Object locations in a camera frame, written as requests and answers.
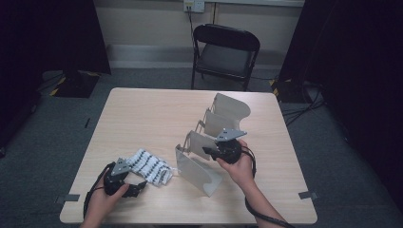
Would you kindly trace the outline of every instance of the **wall socket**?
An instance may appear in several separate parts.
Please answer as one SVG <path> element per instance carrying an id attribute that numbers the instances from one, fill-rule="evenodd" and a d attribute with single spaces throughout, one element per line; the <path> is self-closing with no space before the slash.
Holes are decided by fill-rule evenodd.
<path id="1" fill-rule="evenodd" d="M 183 11 L 204 12 L 204 1 L 201 0 L 183 0 Z"/>

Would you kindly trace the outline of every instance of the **stand base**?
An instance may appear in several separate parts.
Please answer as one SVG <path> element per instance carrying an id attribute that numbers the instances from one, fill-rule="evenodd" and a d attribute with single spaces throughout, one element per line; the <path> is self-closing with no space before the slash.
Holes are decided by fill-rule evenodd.
<path id="1" fill-rule="evenodd" d="M 50 93 L 54 97 L 89 98 L 97 84 L 99 75 L 82 72 L 68 72 Z"/>
<path id="2" fill-rule="evenodd" d="M 271 87 L 280 103 L 312 103 L 308 92 L 301 85 L 297 85 L 293 82 L 273 82 L 271 83 Z"/>

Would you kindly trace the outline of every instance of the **black chair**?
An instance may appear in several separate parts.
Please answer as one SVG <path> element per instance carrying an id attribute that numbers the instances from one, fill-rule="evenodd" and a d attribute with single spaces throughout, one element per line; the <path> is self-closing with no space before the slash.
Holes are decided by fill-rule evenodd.
<path id="1" fill-rule="evenodd" d="M 201 25 L 193 31 L 194 57 L 192 86 L 195 72 L 243 82 L 246 91 L 259 53 L 259 39 L 249 31 L 218 25 Z M 200 52 L 199 43 L 205 43 Z"/>

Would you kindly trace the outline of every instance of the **wooden table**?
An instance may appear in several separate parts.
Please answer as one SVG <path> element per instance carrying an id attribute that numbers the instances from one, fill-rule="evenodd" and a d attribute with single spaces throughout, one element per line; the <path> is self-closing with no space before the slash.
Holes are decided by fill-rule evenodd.
<path id="1" fill-rule="evenodd" d="M 242 137 L 254 151 L 256 182 L 264 195 L 290 223 L 317 221 L 311 199 L 300 199 L 308 191 L 294 147 L 284 124 L 277 99 L 270 93 L 228 92 L 222 94 L 247 103 L 251 115 L 240 122 Z M 83 221 L 86 192 L 111 162 L 133 156 L 144 148 L 176 167 L 175 146 L 183 144 L 217 91 L 114 88 L 89 143 L 70 194 L 60 215 L 64 223 Z M 244 206 L 244 195 L 215 161 L 207 161 L 223 176 L 208 198 L 179 174 L 167 185 L 148 184 L 137 198 L 122 199 L 106 218 L 107 223 L 131 224 L 253 224 Z M 130 183 L 143 181 L 129 174 Z"/>

